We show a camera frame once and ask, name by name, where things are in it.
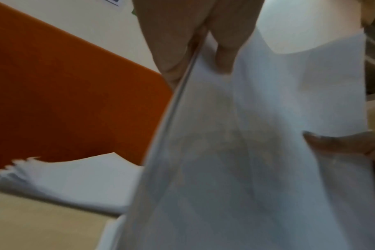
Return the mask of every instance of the person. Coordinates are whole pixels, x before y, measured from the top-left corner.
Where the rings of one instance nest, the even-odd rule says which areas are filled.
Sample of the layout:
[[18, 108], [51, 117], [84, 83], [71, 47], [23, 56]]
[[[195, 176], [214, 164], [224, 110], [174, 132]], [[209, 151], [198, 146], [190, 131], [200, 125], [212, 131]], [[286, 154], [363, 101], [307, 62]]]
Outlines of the person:
[[[375, 0], [362, 0], [362, 22], [373, 21]], [[218, 42], [219, 72], [231, 73], [241, 46], [251, 36], [264, 0], [133, 0], [154, 62], [172, 89], [207, 32]], [[361, 154], [375, 161], [375, 131], [333, 138], [304, 133], [312, 149]]]

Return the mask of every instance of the wooden table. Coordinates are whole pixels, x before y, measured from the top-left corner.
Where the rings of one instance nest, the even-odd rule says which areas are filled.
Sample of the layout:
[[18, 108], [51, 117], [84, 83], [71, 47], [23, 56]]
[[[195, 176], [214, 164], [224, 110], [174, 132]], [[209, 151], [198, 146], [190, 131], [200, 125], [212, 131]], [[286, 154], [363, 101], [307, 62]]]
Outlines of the wooden table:
[[109, 219], [0, 193], [0, 250], [94, 250]]

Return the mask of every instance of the light wood surface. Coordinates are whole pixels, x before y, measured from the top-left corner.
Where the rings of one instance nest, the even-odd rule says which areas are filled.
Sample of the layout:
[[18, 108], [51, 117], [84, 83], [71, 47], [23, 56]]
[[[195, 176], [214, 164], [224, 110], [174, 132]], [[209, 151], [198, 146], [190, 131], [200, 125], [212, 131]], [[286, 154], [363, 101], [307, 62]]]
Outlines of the light wood surface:
[[0, 250], [92, 250], [109, 219], [0, 193]]

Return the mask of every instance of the white wall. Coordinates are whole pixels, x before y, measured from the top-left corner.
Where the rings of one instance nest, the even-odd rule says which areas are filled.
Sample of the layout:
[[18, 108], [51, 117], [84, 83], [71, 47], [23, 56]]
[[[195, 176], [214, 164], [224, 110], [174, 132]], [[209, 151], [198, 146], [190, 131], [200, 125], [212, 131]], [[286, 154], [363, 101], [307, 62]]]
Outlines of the white wall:
[[158, 72], [131, 0], [0, 0], [10, 7]]

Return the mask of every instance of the orange board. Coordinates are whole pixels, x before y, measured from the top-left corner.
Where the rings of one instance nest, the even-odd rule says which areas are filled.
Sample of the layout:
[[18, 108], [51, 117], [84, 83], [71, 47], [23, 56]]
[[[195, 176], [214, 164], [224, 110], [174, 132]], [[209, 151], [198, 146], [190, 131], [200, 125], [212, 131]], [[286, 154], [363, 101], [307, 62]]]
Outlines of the orange board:
[[170, 97], [160, 74], [0, 3], [0, 168], [112, 151], [140, 164]]

